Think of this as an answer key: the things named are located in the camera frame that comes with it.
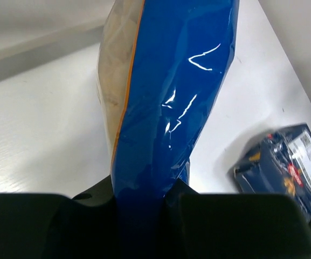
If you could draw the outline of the orange blue orecchiette bag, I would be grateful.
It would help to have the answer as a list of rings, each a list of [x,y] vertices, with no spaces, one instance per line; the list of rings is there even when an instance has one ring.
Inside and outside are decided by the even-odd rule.
[[[155,258],[163,200],[231,66],[238,1],[115,1],[97,64],[121,258]]]

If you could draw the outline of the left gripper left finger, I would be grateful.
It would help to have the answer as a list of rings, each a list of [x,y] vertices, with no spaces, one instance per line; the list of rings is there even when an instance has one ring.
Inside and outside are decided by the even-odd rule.
[[[116,207],[110,176],[71,199],[72,207]]]

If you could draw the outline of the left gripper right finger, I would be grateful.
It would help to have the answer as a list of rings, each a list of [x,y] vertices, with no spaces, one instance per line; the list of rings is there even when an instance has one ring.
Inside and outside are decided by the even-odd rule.
[[[175,206],[179,202],[179,198],[182,195],[187,194],[198,194],[183,180],[177,179],[171,189],[167,192],[164,197],[164,204],[167,208]]]

